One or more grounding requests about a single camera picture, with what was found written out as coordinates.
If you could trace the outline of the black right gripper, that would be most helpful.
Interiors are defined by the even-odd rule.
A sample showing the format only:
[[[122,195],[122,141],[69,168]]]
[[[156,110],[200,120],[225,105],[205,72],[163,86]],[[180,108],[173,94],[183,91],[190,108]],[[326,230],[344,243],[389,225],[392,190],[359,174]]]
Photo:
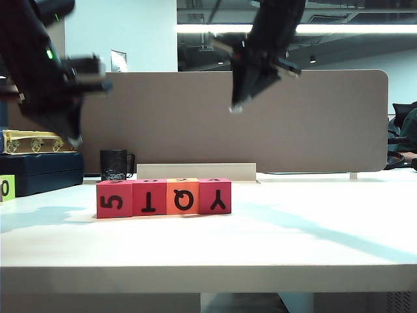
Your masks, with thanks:
[[[285,59],[292,32],[249,32],[233,44],[232,98],[229,111],[243,107],[281,80],[280,70],[299,77],[300,67]]]

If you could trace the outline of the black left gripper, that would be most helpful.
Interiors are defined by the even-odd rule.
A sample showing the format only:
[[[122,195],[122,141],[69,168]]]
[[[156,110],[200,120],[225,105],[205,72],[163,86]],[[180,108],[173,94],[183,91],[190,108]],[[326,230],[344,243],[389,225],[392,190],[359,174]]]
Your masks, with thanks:
[[[19,85],[21,113],[78,149],[83,142],[83,96],[111,88],[104,65],[61,65],[29,72]]]

